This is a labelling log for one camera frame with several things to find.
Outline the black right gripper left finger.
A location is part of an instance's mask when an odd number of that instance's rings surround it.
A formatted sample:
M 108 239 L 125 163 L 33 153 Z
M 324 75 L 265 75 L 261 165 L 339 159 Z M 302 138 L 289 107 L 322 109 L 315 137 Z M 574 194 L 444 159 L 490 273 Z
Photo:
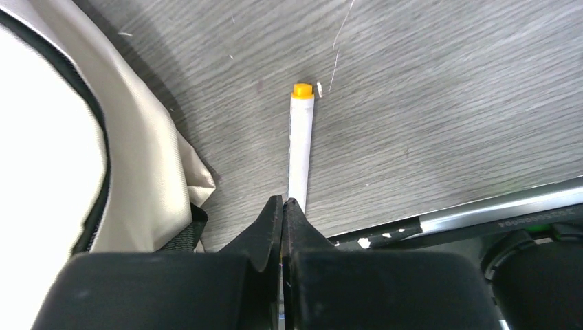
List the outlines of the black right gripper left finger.
M 35 329 L 277 329 L 283 200 L 215 253 L 88 253 L 59 273 Z

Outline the cream canvas backpack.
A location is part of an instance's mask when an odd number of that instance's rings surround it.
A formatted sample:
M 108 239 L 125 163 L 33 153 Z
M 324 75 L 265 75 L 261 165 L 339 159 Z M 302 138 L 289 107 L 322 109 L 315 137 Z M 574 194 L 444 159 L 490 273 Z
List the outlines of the cream canvas backpack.
M 1 2 L 1 328 L 80 252 L 154 252 L 215 191 L 166 107 L 73 1 Z

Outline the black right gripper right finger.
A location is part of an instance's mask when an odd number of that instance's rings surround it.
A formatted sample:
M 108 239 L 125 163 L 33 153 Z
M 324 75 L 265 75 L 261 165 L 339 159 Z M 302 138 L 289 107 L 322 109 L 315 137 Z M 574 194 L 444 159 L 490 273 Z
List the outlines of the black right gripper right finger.
M 342 251 L 283 206 L 286 329 L 499 329 L 478 270 L 443 252 Z

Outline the white yellow pen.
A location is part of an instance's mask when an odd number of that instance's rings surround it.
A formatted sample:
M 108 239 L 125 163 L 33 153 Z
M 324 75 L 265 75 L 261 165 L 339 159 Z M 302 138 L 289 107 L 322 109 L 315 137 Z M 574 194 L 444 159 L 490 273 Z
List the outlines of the white yellow pen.
M 289 161 L 287 196 L 306 211 L 315 96 L 313 86 L 296 83 L 289 107 Z

